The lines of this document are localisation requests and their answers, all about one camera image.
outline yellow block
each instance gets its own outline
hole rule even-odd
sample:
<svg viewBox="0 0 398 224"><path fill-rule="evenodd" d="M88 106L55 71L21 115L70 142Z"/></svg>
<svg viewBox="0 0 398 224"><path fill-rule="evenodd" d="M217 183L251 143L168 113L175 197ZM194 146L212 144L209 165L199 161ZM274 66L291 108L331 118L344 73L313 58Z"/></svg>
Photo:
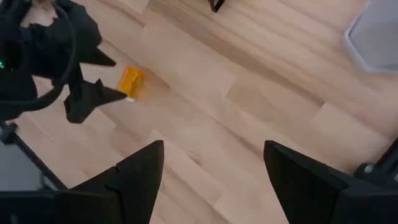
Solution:
<svg viewBox="0 0 398 224"><path fill-rule="evenodd" d="M133 66L127 66L119 81L118 90L128 95L127 100L134 101L137 98L137 92L144 81L144 77L145 75L142 71Z"/></svg>

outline black cable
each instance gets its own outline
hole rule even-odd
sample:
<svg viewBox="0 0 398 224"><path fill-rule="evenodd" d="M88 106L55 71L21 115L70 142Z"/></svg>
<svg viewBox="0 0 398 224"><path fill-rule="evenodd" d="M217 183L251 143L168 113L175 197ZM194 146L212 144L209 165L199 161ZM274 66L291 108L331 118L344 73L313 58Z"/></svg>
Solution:
<svg viewBox="0 0 398 224"><path fill-rule="evenodd" d="M75 30L73 29L73 25L68 18L68 14L56 4L53 4L53 7L56 10L57 14L58 15L61 14L62 17L66 20L71 32L72 52L69 57L70 58L69 63L63 75L61 76L59 82L56 83L56 85L53 87L52 90L40 96L39 98L29 101L0 101L0 105L2 107L16 106L16 107L21 107L21 109L23 109L24 111L37 111L44 109L50 106L61 95L63 87L67 84L76 57L76 48L77 48L76 35L75 35Z"/></svg>

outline black mount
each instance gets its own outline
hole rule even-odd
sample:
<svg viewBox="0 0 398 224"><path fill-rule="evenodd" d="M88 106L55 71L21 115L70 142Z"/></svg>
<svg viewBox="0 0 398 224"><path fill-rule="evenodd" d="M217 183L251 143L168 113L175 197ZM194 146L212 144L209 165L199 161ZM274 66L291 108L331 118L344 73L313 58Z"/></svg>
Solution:
<svg viewBox="0 0 398 224"><path fill-rule="evenodd" d="M267 171L289 223L397 223L397 142L376 165L362 164L351 176L266 141Z"/></svg>
<svg viewBox="0 0 398 224"><path fill-rule="evenodd" d="M16 127L15 124L0 124L3 132L10 126ZM0 223L149 224L162 180L163 141L153 142L114 167L68 190L16 133L9 139L58 190L0 192Z"/></svg>
<svg viewBox="0 0 398 224"><path fill-rule="evenodd" d="M209 0L211 10L213 12L218 12L220 7L224 4L225 0Z"/></svg>

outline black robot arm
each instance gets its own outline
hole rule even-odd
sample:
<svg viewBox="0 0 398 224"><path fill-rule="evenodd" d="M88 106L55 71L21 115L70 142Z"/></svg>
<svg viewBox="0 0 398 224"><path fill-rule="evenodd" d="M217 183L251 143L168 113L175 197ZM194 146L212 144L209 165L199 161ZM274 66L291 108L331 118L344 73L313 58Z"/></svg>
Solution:
<svg viewBox="0 0 398 224"><path fill-rule="evenodd" d="M67 119L82 123L98 106L124 99L120 91L101 80L84 80L80 63L115 66L98 49L102 36L84 6L69 0L54 4L58 17L45 27L20 23L32 6L27 0L4 0L0 4L0 120L14 119L25 111L51 105L65 85L70 95L64 101ZM50 79L53 89L37 97L33 75Z"/></svg>

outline black chair leg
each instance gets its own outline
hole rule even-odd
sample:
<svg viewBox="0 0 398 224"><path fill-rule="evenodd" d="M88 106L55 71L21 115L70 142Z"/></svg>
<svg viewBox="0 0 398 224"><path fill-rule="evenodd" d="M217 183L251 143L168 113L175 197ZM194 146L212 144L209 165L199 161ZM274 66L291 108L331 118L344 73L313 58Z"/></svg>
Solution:
<svg viewBox="0 0 398 224"><path fill-rule="evenodd" d="M220 9L220 7L223 5L224 0L218 0L218 3L215 4L215 1L217 0L209 0L210 6L211 6L211 10L213 12L218 12L218 10Z"/></svg>

